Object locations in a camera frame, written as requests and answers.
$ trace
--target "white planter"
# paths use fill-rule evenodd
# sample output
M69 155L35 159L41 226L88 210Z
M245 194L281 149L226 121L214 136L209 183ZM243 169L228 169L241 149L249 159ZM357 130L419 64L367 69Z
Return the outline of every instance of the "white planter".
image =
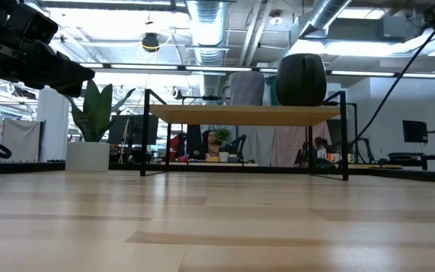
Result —
M107 172L109 171L109 154L110 146L107 143L68 143L65 170L71 172Z
M230 158L229 152L219 152L219 162L227 162Z

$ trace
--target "white column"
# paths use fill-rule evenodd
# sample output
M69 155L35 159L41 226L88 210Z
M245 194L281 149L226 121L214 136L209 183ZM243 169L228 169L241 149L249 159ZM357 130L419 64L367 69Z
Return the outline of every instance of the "white column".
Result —
M36 120L45 121L40 162L66 158L69 102L54 89L39 91Z

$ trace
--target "woman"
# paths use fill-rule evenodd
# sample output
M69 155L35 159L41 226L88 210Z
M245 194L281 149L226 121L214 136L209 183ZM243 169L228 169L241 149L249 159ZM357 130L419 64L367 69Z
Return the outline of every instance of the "woman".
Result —
M208 130L202 133L202 144L193 152L194 159L206 159L207 156L219 156L221 143L216 139L216 131Z

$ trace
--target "potted plant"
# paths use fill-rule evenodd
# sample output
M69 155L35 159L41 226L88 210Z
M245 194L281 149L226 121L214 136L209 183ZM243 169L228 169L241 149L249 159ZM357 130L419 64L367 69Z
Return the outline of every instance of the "potted plant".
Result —
M103 135L115 122L110 121L112 112L120 114L119 108L129 98L131 89L125 97L112 107L113 86L110 84L100 93L93 80L87 82L80 110L71 97L66 98L72 105L72 116L75 125L82 132L85 141L68 143L66 147L65 169L73 172L106 172L109 170L110 146L101 143Z
M216 140L221 142L221 144L226 144L226 142L231 138L231 132L227 128L216 129ZM219 149L219 162L227 162L230 158L230 153L223 147Z

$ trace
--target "wooden floor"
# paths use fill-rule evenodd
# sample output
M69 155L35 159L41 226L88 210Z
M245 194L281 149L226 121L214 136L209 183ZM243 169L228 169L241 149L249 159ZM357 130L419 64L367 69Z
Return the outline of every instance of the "wooden floor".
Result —
M435 272L435 183L0 175L0 272Z

